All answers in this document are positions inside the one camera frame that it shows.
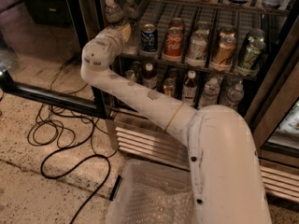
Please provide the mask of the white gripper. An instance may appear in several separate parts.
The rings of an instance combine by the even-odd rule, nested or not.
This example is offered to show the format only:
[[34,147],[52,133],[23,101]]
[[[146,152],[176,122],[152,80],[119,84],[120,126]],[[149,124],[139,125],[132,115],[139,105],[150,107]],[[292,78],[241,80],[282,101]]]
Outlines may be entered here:
[[108,69],[119,56],[125,42],[131,37],[132,29],[129,23],[121,26],[120,31],[105,29],[90,40],[82,50],[82,66],[93,71]]

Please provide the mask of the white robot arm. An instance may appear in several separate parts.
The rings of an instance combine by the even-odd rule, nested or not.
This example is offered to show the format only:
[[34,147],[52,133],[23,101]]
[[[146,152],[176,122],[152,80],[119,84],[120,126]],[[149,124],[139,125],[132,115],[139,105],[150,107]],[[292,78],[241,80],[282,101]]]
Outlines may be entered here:
[[130,81],[110,69],[125,35],[106,28],[82,49],[81,77],[175,137],[188,149],[199,224],[272,224],[256,146],[248,124],[232,108],[197,110]]

